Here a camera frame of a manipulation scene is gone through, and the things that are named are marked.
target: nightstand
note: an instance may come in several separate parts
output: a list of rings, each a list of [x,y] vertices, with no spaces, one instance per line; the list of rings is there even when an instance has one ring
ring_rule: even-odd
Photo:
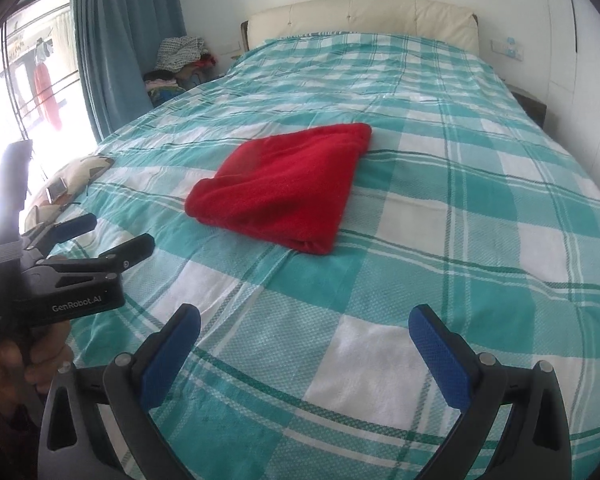
[[[507,84],[507,88],[516,98],[516,101],[522,106],[522,109],[541,128],[544,128],[544,118],[546,117],[546,104],[541,103],[529,92],[522,88]]]

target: metal screw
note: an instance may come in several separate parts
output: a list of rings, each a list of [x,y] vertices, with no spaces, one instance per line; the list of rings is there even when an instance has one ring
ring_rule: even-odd
[[[131,362],[131,354],[123,352],[122,354],[116,355],[114,359],[116,366],[127,366]]]
[[[480,362],[485,366],[493,366],[496,364],[496,358],[493,354],[489,354],[488,352],[482,352],[478,356],[478,359],[480,359]]]
[[[71,363],[69,361],[62,361],[61,367],[58,368],[59,374],[65,374],[71,370]]]
[[[554,367],[552,366],[552,364],[549,361],[540,360],[540,361],[538,361],[538,364],[540,365],[540,369],[543,372],[551,373],[552,371],[554,371]]]

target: white strap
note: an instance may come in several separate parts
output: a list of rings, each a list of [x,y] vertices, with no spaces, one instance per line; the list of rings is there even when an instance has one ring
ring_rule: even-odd
[[[11,260],[19,260],[22,256],[22,240],[0,245],[0,264]]]

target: headboard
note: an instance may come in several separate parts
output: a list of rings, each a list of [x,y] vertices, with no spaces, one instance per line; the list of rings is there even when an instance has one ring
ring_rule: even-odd
[[[296,34],[375,32],[446,41],[478,55],[474,12],[430,0],[311,0],[254,14],[240,29],[245,50]]]

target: teal and white checkered blanket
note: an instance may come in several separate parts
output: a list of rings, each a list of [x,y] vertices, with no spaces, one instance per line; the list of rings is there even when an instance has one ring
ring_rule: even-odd
[[[353,121],[373,134],[332,254],[183,213],[245,140]],[[406,36],[272,41],[100,151],[116,163],[69,213],[98,227],[62,249],[144,232],[157,249],[125,273],[127,305],[76,320],[72,344],[80,364],[104,364],[181,303],[200,309],[198,344],[152,412],[197,477],[414,478],[458,416],[411,342],[419,303],[504,364],[550,361],[574,478],[600,460],[600,192],[477,57]]]

